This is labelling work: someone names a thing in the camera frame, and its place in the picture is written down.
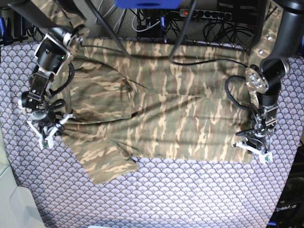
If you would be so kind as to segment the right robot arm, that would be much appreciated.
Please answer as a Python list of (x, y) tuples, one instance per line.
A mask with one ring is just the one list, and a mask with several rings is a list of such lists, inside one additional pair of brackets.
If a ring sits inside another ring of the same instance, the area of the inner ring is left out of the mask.
[(71, 61), (86, 37), (85, 17), (72, 0), (12, 0), (8, 5), (46, 34), (35, 51), (37, 64), (29, 77), (29, 89), (19, 106), (37, 134), (41, 148), (53, 146), (53, 137), (63, 130), (72, 114), (59, 111), (65, 100), (50, 101), (72, 81)]

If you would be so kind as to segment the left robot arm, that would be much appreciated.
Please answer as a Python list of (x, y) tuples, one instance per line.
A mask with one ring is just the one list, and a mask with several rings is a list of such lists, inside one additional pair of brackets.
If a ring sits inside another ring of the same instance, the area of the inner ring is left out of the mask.
[(248, 130), (238, 132), (238, 147), (259, 156), (261, 162), (272, 160), (269, 149), (275, 133), (281, 80), (289, 71), (292, 56), (304, 32), (304, 2), (302, 0), (267, 0), (258, 23), (257, 34), (249, 48), (248, 67), (241, 78), (249, 95), (253, 123)]

